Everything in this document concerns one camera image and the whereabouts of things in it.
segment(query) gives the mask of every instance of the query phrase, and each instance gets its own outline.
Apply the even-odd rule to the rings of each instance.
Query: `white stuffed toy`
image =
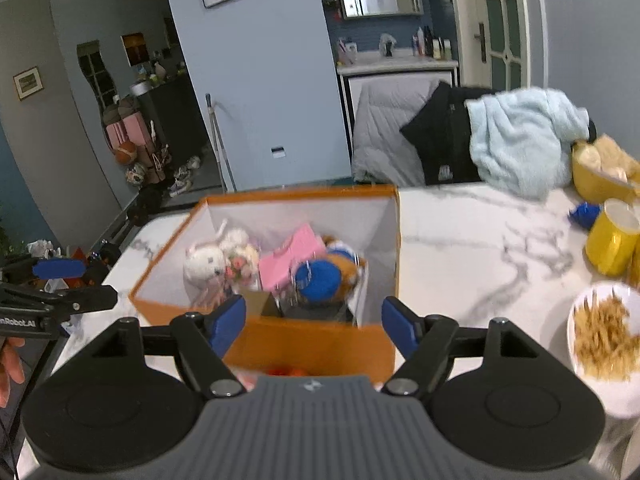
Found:
[[[244,273],[251,275],[257,272],[259,255],[249,244],[249,235],[243,229],[234,228],[222,237],[226,224],[226,220],[222,222],[212,241],[196,244],[187,250],[184,277],[198,288],[210,285],[217,277],[220,277],[221,284],[225,277],[232,278],[235,275],[232,271],[237,256],[242,256],[248,264],[249,269]]]

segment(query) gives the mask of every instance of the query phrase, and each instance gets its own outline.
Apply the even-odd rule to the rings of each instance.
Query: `light blue towel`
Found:
[[[537,199],[571,182],[571,144],[589,138],[589,114],[563,92],[527,88],[465,105],[471,159],[482,180]]]

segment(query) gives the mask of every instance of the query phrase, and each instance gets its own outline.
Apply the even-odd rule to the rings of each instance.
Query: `logo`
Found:
[[[0,317],[0,324],[2,325],[12,325],[12,326],[26,326],[36,328],[36,322],[33,319],[25,320],[25,319],[13,319],[11,317]]]
[[[451,173],[451,168],[448,164],[440,167],[440,171],[438,172],[438,180],[451,180],[453,178],[453,173]]]
[[[304,383],[302,387],[312,394],[316,393],[320,388],[322,388],[322,383],[320,381],[316,381],[315,379],[311,379],[308,383]]]

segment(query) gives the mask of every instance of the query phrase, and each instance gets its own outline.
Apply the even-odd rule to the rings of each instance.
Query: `finger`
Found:
[[[6,345],[2,348],[2,357],[0,357],[0,363],[4,366],[4,369],[9,376],[18,384],[24,382],[24,370],[22,370],[22,363],[20,362],[20,356],[15,348],[11,345]]]
[[[7,341],[11,343],[11,346],[15,346],[16,348],[24,346],[24,339],[21,337],[8,337]]]
[[[6,374],[4,367],[0,364],[0,408],[6,408],[6,404],[9,401],[10,391],[11,384],[9,382],[9,376]]]

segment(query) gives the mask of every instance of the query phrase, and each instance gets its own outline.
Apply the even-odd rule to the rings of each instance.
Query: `door handle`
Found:
[[[474,34],[474,38],[480,42],[480,50],[482,55],[482,62],[486,63],[486,37],[484,35],[484,23],[480,22],[480,34]]]

